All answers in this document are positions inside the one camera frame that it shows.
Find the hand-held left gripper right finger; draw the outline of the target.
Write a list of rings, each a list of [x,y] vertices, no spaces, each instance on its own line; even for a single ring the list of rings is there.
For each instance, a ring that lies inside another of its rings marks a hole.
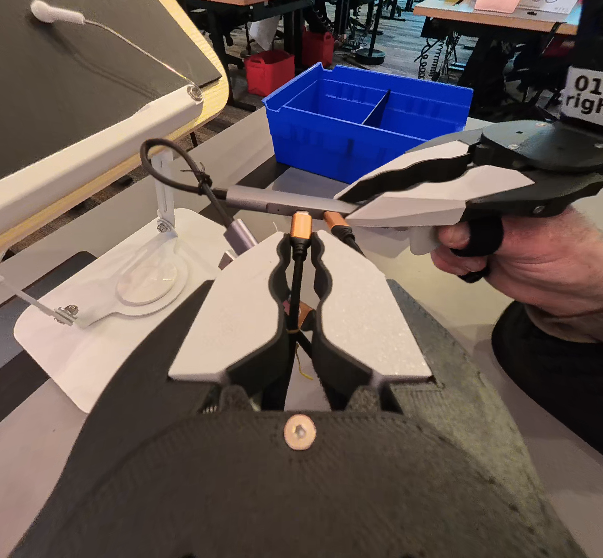
[[[325,230],[311,238],[318,298],[311,359],[331,411],[360,387],[429,385],[432,370],[384,273]]]

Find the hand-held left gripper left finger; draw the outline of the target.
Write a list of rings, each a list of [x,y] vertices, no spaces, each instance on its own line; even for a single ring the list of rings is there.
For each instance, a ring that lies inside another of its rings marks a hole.
[[[238,385],[249,396],[280,378],[288,362],[284,302],[290,236],[276,232],[215,278],[177,352],[175,381]]]

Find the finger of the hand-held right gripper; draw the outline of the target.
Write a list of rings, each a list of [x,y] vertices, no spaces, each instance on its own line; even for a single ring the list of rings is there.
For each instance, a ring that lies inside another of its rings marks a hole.
[[[362,228],[407,228],[411,253],[425,255],[439,245],[435,229],[458,223],[468,201],[533,184],[519,171],[484,165],[451,181],[385,192],[356,209],[346,220]]]
[[[415,188],[460,181],[473,167],[471,151],[483,129],[453,133],[426,143],[366,174],[335,195],[346,203],[372,203],[413,198]]]

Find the blue plastic bin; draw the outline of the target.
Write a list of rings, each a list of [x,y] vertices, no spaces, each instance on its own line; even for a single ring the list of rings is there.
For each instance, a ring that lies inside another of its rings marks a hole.
[[[390,89],[380,128],[362,123]],[[315,64],[266,98],[277,162],[351,184],[434,138],[464,130],[473,90]]]

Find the grey usb hub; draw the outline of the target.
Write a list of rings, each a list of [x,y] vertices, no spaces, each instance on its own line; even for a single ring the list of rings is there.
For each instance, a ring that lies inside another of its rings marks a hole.
[[[205,168],[197,165],[191,155],[176,143],[163,138],[145,140],[140,146],[139,154],[142,167],[149,176],[159,183],[161,188],[170,188],[171,190],[207,197],[225,227],[224,237],[235,257],[250,250],[258,244],[258,241],[243,222],[234,219],[225,210],[226,207],[285,216],[294,216],[306,212],[312,219],[324,221],[336,238],[362,253],[351,227],[345,220],[345,217],[353,211],[354,207],[345,202],[242,185],[233,185],[227,190],[220,188],[214,190],[212,189],[212,180],[206,173]],[[173,154],[177,154],[185,160],[189,170],[197,180],[196,185],[177,182],[160,171],[159,156],[172,156]]]

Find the person's right hand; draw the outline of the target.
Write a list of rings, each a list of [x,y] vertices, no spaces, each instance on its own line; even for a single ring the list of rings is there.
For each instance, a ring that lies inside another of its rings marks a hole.
[[[502,218],[503,241],[489,257],[460,257],[468,223],[443,226],[433,264],[455,276],[489,267],[503,295],[558,317],[602,311],[602,232],[574,207],[549,218]]]

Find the black round pole base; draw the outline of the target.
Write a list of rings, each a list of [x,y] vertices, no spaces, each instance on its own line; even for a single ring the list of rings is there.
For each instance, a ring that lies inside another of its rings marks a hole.
[[[360,65],[377,66],[382,65],[385,61],[385,52],[376,48],[376,38],[378,36],[384,1],[385,0],[378,0],[369,47],[360,48],[355,53],[355,61]]]

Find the red plastic tub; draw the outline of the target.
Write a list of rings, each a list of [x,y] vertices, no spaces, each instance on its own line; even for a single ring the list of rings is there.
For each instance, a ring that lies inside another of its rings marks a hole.
[[[309,68],[320,63],[323,68],[329,68],[334,57],[334,42],[334,36],[330,32],[321,34],[304,31],[302,33],[302,67]]]
[[[247,91],[266,97],[293,80],[295,56],[285,50],[267,50],[245,58]]]

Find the white metal stand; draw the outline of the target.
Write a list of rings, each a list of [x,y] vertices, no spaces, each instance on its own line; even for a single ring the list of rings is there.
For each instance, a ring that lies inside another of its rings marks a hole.
[[[23,307],[1,316],[8,338],[85,413],[140,343],[215,278],[230,248],[221,217],[175,208],[173,190],[155,187],[155,218],[134,215],[129,234],[117,232],[120,242],[65,280],[49,287],[48,274],[42,290],[21,290],[1,276]]]

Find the black cushion pad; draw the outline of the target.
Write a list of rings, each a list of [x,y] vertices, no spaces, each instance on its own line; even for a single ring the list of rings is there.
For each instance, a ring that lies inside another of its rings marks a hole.
[[[602,453],[602,342],[576,342],[539,328],[512,302],[492,332],[494,356],[535,403]]]

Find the wooden board with black panel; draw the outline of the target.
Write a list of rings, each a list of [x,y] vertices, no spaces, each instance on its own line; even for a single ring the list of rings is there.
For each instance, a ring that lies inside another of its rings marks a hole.
[[[225,107],[176,0],[1,0],[1,252]]]

